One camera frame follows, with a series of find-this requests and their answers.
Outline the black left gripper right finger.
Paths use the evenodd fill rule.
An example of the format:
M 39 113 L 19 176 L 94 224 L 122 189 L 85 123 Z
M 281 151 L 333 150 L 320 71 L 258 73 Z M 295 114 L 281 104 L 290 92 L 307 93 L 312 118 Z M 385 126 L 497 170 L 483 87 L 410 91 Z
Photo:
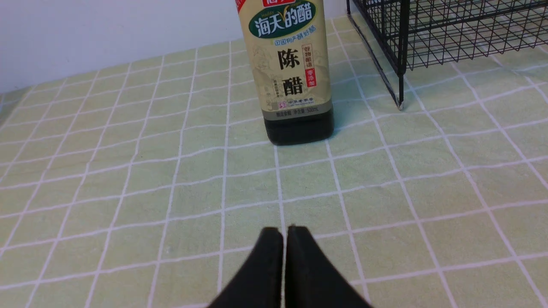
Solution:
M 286 240 L 286 308 L 370 308 L 337 271 L 309 229 L 291 225 Z

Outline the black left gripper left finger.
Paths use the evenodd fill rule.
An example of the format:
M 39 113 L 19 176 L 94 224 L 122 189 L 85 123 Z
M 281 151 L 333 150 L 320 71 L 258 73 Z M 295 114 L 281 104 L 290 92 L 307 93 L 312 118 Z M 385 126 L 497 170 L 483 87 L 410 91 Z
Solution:
M 245 262 L 209 307 L 279 308 L 283 249 L 280 231 L 263 228 Z

